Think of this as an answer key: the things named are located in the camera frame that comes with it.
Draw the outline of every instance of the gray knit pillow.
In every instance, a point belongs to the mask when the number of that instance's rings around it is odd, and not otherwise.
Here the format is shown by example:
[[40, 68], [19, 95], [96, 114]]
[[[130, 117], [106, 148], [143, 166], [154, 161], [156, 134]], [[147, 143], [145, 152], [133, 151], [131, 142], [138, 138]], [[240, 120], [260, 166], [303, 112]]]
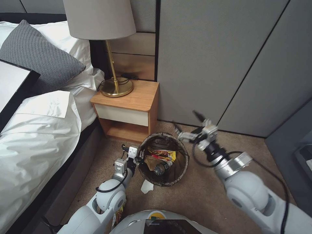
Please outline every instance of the gray knit pillow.
[[85, 65], [48, 42], [26, 20], [2, 44], [0, 59], [38, 72], [41, 76], [32, 89], [38, 94], [58, 90], [85, 69]]

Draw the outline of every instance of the table lamp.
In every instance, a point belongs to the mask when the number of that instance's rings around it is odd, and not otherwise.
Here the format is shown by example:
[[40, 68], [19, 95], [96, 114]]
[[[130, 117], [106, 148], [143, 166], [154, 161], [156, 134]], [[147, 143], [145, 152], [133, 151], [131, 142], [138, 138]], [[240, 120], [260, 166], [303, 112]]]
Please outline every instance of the table lamp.
[[105, 40], [113, 77], [102, 84], [101, 93], [120, 97], [133, 90], [131, 80], [116, 77], [110, 39], [136, 33], [130, 0], [63, 0], [70, 35], [87, 40]]

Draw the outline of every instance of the beige carpet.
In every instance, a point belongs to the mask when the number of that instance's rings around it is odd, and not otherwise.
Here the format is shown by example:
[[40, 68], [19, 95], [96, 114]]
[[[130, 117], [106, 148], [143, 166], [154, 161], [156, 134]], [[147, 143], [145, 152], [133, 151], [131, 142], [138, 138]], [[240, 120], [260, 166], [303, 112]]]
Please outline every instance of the beige carpet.
[[[189, 126], [181, 125], [181, 128], [189, 132], [194, 130], [193, 127]], [[174, 134], [171, 123], [157, 122], [156, 131]], [[219, 132], [217, 141], [228, 151], [248, 152], [281, 177], [264, 143], [264, 139]], [[78, 208], [91, 199], [96, 192], [95, 187], [99, 186], [104, 180], [111, 178], [114, 173], [113, 163], [122, 155], [122, 143], [127, 146], [138, 145], [115, 139], [102, 139], [90, 171], [63, 221], [66, 222]], [[185, 143], [185, 146], [190, 155], [190, 162], [182, 180], [172, 187], [155, 186], [154, 191], [143, 194], [140, 189], [144, 179], [140, 172], [136, 170], [126, 191], [127, 205], [124, 213], [129, 215], [147, 209], [168, 210], [182, 214], [220, 234], [261, 233], [260, 228], [227, 199], [223, 184], [214, 174], [214, 170], [197, 165], [191, 156], [191, 145]], [[198, 157], [205, 158], [203, 153], [196, 152]], [[246, 170], [260, 176], [266, 186], [284, 198], [280, 183], [255, 163], [251, 163]]]

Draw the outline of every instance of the headboard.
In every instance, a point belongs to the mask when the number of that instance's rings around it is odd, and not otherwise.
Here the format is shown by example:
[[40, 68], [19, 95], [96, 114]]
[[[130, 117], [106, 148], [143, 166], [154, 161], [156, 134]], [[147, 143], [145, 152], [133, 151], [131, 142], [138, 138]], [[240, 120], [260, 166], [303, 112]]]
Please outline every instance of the headboard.
[[[45, 24], [65, 21], [65, 14], [41, 14], [41, 13], [0, 13], [0, 21], [20, 23], [26, 20], [29, 24]], [[89, 41], [90, 54], [93, 67], [99, 68], [105, 73], [105, 79], [111, 78], [111, 71], [108, 67], [106, 46], [103, 41]]]

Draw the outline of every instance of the wastebasket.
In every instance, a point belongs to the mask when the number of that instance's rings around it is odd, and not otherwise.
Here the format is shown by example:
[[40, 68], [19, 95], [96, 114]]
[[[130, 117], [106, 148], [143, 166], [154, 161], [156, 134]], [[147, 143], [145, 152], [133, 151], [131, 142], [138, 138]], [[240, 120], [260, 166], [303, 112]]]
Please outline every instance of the wastebasket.
[[149, 135], [139, 146], [138, 151], [145, 150], [145, 157], [149, 154], [148, 147], [176, 151], [176, 159], [161, 176], [151, 171], [146, 163], [141, 163], [138, 168], [142, 176], [157, 186], [172, 186], [181, 180], [189, 165], [189, 154], [184, 144], [169, 133], [159, 132]]

